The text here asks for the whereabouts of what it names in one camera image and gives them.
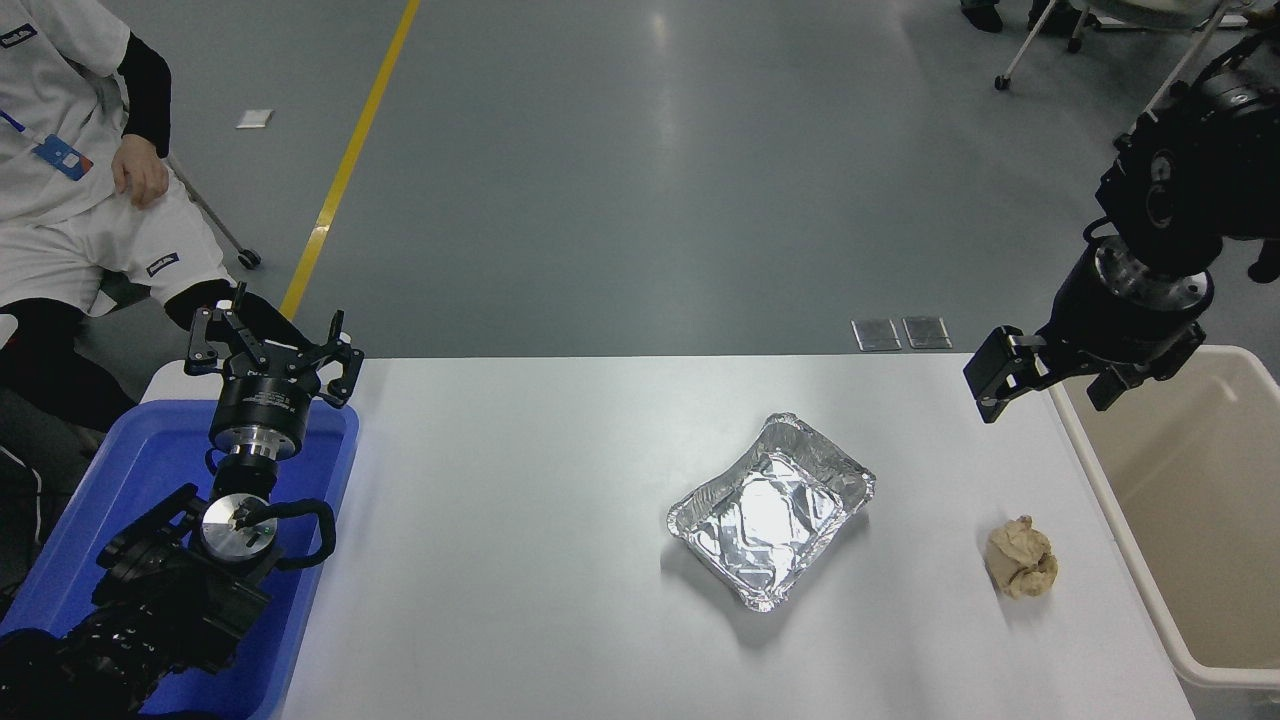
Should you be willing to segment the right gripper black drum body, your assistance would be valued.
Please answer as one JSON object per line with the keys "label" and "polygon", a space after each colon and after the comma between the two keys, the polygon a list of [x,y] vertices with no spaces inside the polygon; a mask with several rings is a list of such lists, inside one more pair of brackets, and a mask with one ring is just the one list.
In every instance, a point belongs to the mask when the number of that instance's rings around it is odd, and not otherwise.
{"label": "right gripper black drum body", "polygon": [[1126,250],[1087,250],[1053,299],[1041,361],[1051,375],[1107,366],[1175,375],[1204,342],[1198,320],[1213,301],[1210,273],[1169,275]]}

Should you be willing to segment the person's hand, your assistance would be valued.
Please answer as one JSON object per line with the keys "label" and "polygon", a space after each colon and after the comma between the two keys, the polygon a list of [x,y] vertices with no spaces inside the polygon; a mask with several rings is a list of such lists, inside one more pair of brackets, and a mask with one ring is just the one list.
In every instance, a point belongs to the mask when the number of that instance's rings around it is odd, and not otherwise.
{"label": "person's hand", "polygon": [[115,192],[133,208],[146,209],[161,199],[169,186],[168,169],[157,147],[138,135],[123,135],[111,159]]}

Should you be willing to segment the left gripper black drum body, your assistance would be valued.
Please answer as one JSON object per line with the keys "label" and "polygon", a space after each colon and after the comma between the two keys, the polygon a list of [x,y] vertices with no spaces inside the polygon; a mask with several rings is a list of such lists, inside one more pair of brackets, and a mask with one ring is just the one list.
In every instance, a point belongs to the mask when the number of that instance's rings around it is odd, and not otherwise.
{"label": "left gripper black drum body", "polygon": [[274,357],[256,370],[248,354],[230,356],[221,369],[223,387],[211,424],[212,441],[230,441],[234,430],[259,427],[302,441],[319,378],[314,365]]}

